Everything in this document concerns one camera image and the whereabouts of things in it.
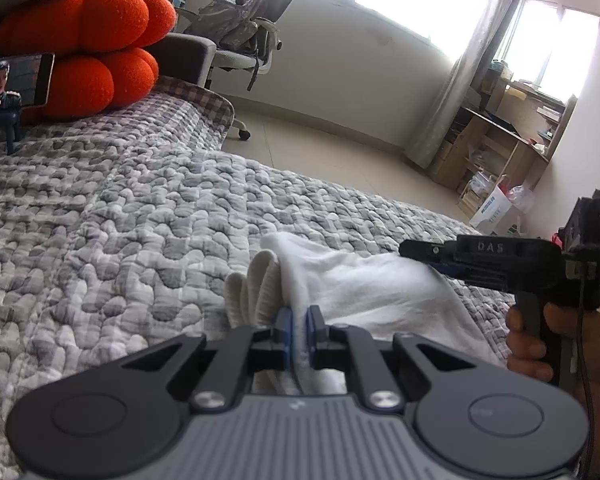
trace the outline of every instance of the backpack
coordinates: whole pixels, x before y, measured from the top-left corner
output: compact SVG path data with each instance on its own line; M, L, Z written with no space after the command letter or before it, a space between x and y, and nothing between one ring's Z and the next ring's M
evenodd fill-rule
M186 16L191 25L184 32L209 38L218 48L254 56L258 24L253 19L264 13L266 5L265 0L213 0Z

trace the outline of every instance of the office chair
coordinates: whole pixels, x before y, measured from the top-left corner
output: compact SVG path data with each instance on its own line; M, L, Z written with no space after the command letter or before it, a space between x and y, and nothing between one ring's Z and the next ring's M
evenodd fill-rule
M260 18L276 23L293 0L265 1L267 3L266 9ZM253 73L254 77L251 79L248 90L251 90L251 86L253 85L256 76L269 72L271 69L273 52L282 48L282 42L278 39L277 28L273 27L265 20L258 20L257 18L254 20L259 25L256 34L258 45L257 59L256 57L244 56L243 54L237 54L230 50L218 49L214 56L214 60L211 63L211 70L209 71L209 76L205 84L206 88L211 88L211 76L214 68L222 68L227 71L247 70L248 72ZM238 128L238 134L242 140L248 140L251 137L247 125L242 121L235 119L233 126Z

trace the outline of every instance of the white towel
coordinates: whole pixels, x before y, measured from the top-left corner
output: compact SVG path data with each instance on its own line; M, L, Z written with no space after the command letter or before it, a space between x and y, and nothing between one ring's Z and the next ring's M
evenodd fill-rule
M446 279L431 267L378 254L363 258L333 251L289 233L266 235L247 276L231 274L224 298L231 326L268 325L278 310L294 314L293 374L256 377L254 391L279 394L346 392L344 375L312 370L306 348L304 318L320 306L327 324L346 323L368 330L376 339L412 332L502 365Z

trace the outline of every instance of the gray sofa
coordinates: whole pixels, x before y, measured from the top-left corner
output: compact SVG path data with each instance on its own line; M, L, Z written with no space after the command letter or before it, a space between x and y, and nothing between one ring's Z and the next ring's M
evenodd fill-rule
M204 86L216 44L207 38L172 32L146 50L158 61L160 75Z

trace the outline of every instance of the bed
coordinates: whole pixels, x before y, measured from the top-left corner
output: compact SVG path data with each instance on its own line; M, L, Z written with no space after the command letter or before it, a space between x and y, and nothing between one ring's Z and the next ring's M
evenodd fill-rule
M0 143L0 478L4 420L24 393L181 333L222 338L222 288L263 234L397 251L472 229L408 204L218 151L228 101L163 78L145 100ZM509 296L450 280L494 352Z

